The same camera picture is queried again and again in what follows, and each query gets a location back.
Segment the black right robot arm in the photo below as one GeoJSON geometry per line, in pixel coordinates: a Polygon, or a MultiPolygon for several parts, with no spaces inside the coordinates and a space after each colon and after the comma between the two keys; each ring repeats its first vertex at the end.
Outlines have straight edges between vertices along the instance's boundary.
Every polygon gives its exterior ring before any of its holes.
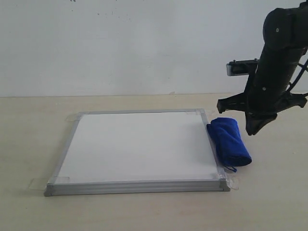
{"type": "Polygon", "coordinates": [[[260,58],[227,63],[227,75],[247,75],[242,93],[219,99],[219,113],[234,110],[245,113],[246,132],[256,135],[274,121],[279,112],[294,106],[303,108],[308,95],[292,89],[308,69],[300,63],[308,51],[308,3],[297,8],[276,8],[263,24],[264,47],[260,58]]]}

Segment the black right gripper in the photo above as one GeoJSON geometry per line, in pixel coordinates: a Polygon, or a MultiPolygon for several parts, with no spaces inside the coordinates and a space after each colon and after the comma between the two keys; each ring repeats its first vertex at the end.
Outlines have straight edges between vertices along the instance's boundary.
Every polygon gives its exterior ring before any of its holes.
{"type": "Polygon", "coordinates": [[[291,94],[286,89],[306,47],[291,47],[274,50],[263,47],[257,70],[249,86],[247,95],[239,93],[219,99],[217,110],[245,112],[245,130],[249,136],[256,135],[264,126],[274,121],[278,112],[293,106],[301,108],[307,99],[299,94],[291,94]]]}

